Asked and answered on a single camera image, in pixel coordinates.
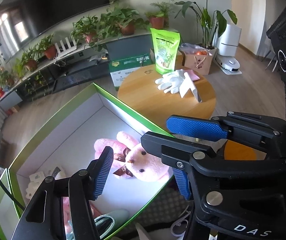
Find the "pink plush bunny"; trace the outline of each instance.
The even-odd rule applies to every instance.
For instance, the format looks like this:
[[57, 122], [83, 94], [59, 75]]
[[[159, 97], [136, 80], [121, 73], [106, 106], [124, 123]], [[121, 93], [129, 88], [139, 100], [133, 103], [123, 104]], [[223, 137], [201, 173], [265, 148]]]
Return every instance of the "pink plush bunny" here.
[[105, 146], [109, 146], [114, 152], [112, 168], [119, 169], [124, 166], [127, 153], [137, 144], [139, 144], [139, 142], [133, 136], [123, 131], [117, 133], [116, 140], [98, 139], [94, 143], [95, 159], [101, 156]]
[[142, 145], [128, 133], [121, 131], [116, 140], [99, 139], [94, 143], [95, 158], [98, 159], [105, 146], [114, 151], [113, 168], [118, 178], [135, 176], [146, 182], [167, 181], [169, 179], [168, 166], [161, 159], [144, 151]]

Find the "television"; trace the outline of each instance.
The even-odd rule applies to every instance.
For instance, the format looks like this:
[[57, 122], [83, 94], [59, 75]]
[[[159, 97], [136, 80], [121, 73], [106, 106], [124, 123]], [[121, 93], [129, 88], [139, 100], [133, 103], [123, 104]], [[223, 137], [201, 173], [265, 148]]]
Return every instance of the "television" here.
[[3, 0], [0, 4], [0, 51], [10, 60], [52, 26], [109, 0]]

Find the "green box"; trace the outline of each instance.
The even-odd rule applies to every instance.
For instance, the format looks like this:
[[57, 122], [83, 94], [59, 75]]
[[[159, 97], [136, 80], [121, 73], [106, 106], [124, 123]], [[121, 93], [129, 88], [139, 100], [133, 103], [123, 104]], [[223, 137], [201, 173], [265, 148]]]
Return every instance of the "green box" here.
[[[66, 175], [70, 177], [79, 169], [86, 168], [94, 158], [93, 145], [96, 139], [114, 139], [121, 130], [137, 140], [147, 131], [171, 136], [93, 83], [58, 110], [39, 129], [9, 169], [5, 170], [1, 180], [22, 205], [27, 205], [25, 189], [30, 182], [30, 174], [38, 170], [46, 172], [54, 164], [62, 166]], [[136, 178], [117, 179], [112, 172], [109, 174], [102, 196], [94, 201], [94, 206], [101, 213], [108, 213], [119, 207], [125, 208], [129, 211], [130, 217], [106, 239], [133, 221], [168, 182], [143, 182]], [[1, 240], [11, 239], [22, 214], [23, 210], [0, 187]]]
[[133, 71], [142, 66], [148, 66], [151, 64], [153, 63], [150, 60], [149, 54], [112, 61], [109, 64], [109, 68], [116, 90], [118, 90], [123, 80]]

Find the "pink cloth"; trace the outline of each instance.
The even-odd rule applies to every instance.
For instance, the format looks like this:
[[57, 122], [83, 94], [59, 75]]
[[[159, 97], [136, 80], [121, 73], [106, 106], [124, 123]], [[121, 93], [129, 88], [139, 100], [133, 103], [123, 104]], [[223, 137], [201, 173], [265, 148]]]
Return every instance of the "pink cloth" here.
[[190, 76], [190, 79], [192, 79], [192, 81], [199, 80], [199, 76], [195, 74], [194, 70], [189, 69], [189, 70], [184, 70], [184, 71], [188, 73], [188, 75]]

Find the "chair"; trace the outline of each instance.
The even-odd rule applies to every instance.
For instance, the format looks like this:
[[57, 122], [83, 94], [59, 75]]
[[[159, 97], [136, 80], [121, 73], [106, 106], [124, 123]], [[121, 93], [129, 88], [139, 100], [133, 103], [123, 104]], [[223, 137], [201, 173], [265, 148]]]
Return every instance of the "chair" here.
[[263, 60], [266, 59], [266, 57], [268, 56], [268, 54], [270, 54], [270, 52], [273, 52], [273, 53], [274, 53], [274, 57], [270, 60], [270, 62], [268, 63], [267, 67], [265, 68], [265, 70], [270, 66], [270, 64], [272, 63], [272, 61], [276, 58], [275, 65], [274, 65], [273, 70], [272, 70], [272, 72], [274, 72], [274, 70], [275, 70], [275, 68], [276, 68], [276, 65], [277, 65], [277, 63], [278, 63], [278, 59], [277, 59], [277, 56], [276, 56], [276, 54], [275, 54], [275, 52], [274, 52], [274, 49], [273, 49], [272, 44], [270, 44], [270, 50], [269, 50], [269, 52], [265, 55], [265, 57], [263, 58]]

